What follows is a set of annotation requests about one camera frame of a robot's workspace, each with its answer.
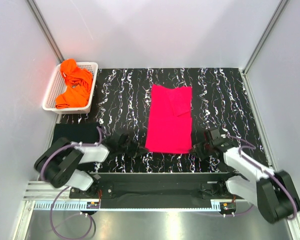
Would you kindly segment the magenta pink t shirt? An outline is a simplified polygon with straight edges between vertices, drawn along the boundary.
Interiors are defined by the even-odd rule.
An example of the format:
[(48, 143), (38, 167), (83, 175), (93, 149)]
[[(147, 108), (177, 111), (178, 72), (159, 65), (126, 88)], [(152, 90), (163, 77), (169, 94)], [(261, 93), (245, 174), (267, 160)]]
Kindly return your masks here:
[(145, 147), (153, 153), (187, 154), (192, 148), (192, 87), (154, 84)]

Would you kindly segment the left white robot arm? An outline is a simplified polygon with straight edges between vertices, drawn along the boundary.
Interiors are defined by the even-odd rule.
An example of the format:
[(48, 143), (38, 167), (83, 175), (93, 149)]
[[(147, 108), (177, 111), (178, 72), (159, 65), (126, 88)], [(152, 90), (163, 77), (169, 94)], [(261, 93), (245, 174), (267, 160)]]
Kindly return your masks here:
[(95, 143), (70, 141), (59, 138), (34, 163), (40, 179), (54, 188), (70, 187), (85, 197), (93, 198), (99, 190), (99, 177), (94, 177), (79, 166), (103, 163), (118, 155), (135, 159), (148, 150), (127, 133), (114, 133)]

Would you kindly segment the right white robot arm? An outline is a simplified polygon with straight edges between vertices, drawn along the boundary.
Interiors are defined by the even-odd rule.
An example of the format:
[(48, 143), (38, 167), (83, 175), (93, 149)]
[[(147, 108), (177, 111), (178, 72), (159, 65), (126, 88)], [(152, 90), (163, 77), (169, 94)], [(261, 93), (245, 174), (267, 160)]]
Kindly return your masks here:
[(255, 146), (244, 139), (236, 146), (235, 136), (221, 134), (217, 128), (207, 129), (203, 135), (204, 141), (193, 145), (190, 153), (199, 160), (216, 158), (237, 170), (227, 180), (219, 180), (209, 195), (239, 196), (257, 207), (271, 224), (297, 217), (300, 198), (288, 172), (274, 171), (247, 155), (244, 149), (254, 150)]

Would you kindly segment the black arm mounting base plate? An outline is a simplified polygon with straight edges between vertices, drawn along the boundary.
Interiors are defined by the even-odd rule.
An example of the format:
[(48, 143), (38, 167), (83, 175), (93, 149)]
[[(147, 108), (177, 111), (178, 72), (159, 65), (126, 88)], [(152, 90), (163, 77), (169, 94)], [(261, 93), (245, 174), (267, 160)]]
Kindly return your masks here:
[(196, 199), (230, 197), (226, 181), (238, 177), (233, 172), (217, 173), (99, 173), (90, 190), (70, 189), (71, 199), (93, 199), (102, 193), (102, 199), (121, 196), (182, 196)]

